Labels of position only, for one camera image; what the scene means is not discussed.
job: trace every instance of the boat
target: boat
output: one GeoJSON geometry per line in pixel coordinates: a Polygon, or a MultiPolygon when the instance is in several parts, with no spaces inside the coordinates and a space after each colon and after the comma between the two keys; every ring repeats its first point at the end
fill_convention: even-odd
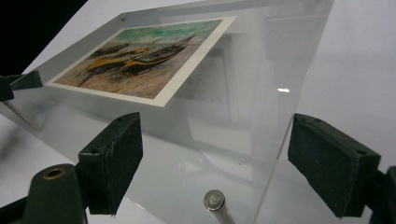
{"type": "Polygon", "coordinates": [[[185,49],[195,37],[196,35],[190,35],[172,45],[133,57],[125,63],[121,71],[137,75],[142,71],[148,70],[160,63],[164,63],[185,49]]]}
{"type": "Polygon", "coordinates": [[[115,52],[118,52],[120,49],[124,49],[128,46],[129,46],[129,44],[121,44],[121,45],[116,45],[116,46],[112,46],[112,47],[108,47],[108,48],[101,48],[101,49],[97,50],[96,52],[94,52],[91,55],[91,57],[98,57],[98,56],[102,56],[102,55],[115,53],[115,52]]]}
{"type": "Polygon", "coordinates": [[[77,86],[82,86],[94,75],[116,67],[120,67],[121,72],[125,74],[139,75],[178,55],[195,37],[196,34],[189,35],[160,49],[152,50],[146,47],[97,59],[77,75],[77,77],[85,76],[77,86]]]}

